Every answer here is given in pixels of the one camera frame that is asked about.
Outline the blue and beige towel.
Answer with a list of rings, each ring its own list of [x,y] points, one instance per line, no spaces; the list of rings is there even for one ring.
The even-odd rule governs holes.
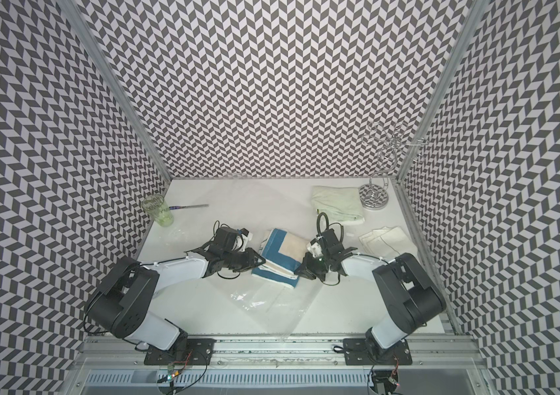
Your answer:
[[[265,263],[252,270],[253,277],[295,289],[299,276],[295,271],[308,252],[309,241],[286,230],[274,228],[266,233],[260,248]]]

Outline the clear plastic vacuum bag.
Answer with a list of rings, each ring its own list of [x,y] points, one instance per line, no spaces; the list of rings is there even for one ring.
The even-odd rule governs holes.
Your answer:
[[[202,227],[219,220],[253,233],[256,251],[266,233],[280,228],[309,242],[315,235],[317,186],[353,187],[344,179],[232,179],[203,181],[198,201]],[[195,308],[195,332],[203,334],[273,334],[344,332],[344,300],[352,281],[329,273],[324,281],[299,279],[295,286],[269,281],[267,271],[201,281],[194,290],[205,301]]]

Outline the white towel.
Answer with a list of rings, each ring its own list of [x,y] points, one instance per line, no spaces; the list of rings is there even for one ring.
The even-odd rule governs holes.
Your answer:
[[[418,258],[418,248],[399,226],[384,227],[372,230],[359,237],[363,250],[371,256],[383,258],[386,261],[409,253]]]

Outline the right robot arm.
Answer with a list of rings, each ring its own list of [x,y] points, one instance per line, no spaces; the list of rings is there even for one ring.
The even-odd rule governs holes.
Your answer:
[[[324,280],[328,273],[356,277],[374,283],[386,314],[365,333],[365,352],[377,359],[406,337],[446,310],[447,303],[420,262],[411,253],[390,260],[345,247],[334,230],[319,232],[294,274],[308,280]]]

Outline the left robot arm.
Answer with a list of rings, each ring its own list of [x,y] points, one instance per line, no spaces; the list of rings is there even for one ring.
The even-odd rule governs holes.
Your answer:
[[[153,263],[122,258],[95,288],[84,307],[84,319],[119,339],[144,342],[171,353],[187,333],[150,311],[155,295],[169,286],[211,277],[223,269],[243,273],[262,266],[266,259],[248,247],[249,239],[248,230],[220,227],[209,241],[186,251],[181,258]]]

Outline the pale green folded towel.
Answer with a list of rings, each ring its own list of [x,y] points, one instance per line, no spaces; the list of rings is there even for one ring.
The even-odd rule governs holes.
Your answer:
[[[314,186],[311,206],[317,214],[325,213],[332,222],[360,225],[365,222],[364,208],[357,187]]]

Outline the green glass cup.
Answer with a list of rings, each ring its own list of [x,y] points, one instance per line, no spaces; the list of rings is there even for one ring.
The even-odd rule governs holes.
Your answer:
[[[141,201],[141,208],[157,225],[169,227],[174,223],[171,209],[161,194],[152,194]]]

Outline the purple handled utensil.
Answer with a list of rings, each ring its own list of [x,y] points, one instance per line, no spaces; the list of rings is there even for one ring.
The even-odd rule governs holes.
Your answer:
[[[204,208],[204,207],[209,207],[209,204],[205,203],[205,204],[194,204],[194,205],[174,205],[174,206],[169,206],[169,209],[171,211],[175,211],[175,210],[183,210],[183,209],[196,209],[196,208]]]

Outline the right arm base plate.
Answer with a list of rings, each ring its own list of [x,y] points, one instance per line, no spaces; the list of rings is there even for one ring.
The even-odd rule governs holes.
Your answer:
[[[413,364],[408,343],[399,341],[390,348],[382,348],[366,338],[344,338],[342,355],[346,365],[401,365]]]

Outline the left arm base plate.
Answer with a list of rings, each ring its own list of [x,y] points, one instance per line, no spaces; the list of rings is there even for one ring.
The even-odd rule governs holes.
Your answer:
[[[216,340],[213,338],[193,337],[178,339],[167,351],[150,346],[145,354],[144,365],[208,365],[215,345]]]

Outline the aluminium front rail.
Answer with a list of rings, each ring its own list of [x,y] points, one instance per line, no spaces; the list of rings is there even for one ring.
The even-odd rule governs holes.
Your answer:
[[[359,340],[349,334],[304,335],[280,337],[248,335],[213,335],[207,345],[199,336],[188,339],[184,358],[189,366],[214,369],[341,369],[376,365],[380,368],[407,369],[484,369],[477,344],[469,336],[441,334],[411,335],[403,350],[394,351],[390,361],[375,360],[367,355]]]

